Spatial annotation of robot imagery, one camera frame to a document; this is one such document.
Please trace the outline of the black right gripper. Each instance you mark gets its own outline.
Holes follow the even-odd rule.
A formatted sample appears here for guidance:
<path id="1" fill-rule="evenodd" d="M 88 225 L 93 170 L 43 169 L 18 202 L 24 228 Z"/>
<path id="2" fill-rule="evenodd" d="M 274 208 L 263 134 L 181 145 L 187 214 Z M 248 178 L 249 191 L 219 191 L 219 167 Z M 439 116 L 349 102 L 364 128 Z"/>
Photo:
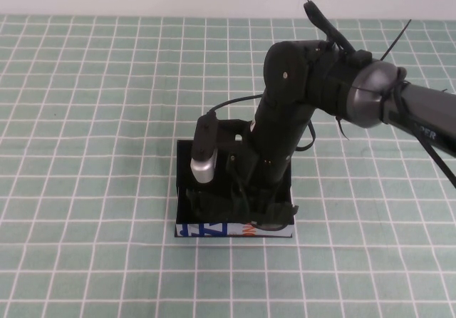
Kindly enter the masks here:
<path id="1" fill-rule="evenodd" d="M 289 201 L 291 156 L 307 129 L 306 118 L 223 121 L 228 135 L 227 172 L 232 177 L 235 212 L 272 216 L 275 204 Z"/>

